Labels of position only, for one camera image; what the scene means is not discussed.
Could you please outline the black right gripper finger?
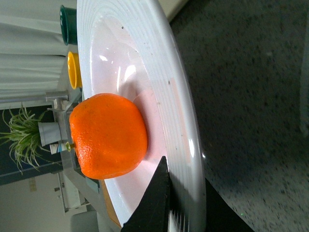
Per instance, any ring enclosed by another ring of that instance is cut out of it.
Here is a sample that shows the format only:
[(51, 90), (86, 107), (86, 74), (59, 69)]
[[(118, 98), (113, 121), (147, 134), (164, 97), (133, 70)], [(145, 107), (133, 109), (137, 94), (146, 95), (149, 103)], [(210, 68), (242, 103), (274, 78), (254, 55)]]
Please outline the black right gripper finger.
[(167, 232), (169, 230), (170, 177), (167, 159), (163, 156), (154, 175), (123, 232)]

